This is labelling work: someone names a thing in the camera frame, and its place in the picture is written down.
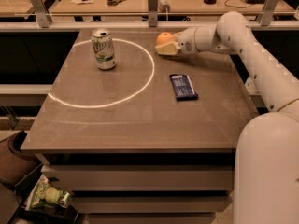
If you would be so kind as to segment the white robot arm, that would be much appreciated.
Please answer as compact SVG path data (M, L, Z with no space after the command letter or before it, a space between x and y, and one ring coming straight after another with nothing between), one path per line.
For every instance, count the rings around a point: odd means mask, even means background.
M155 49L160 55L238 55L267 112L252 119L238 139L233 224L299 224L299 80L235 11L213 25L159 35Z

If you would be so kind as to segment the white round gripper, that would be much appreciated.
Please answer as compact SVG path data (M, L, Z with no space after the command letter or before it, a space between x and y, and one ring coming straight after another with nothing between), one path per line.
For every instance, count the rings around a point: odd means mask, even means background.
M155 50L160 55L176 55L179 50L184 54L195 54L199 50L196 46L196 27L185 29L184 31L173 33L177 42L168 42L157 45Z

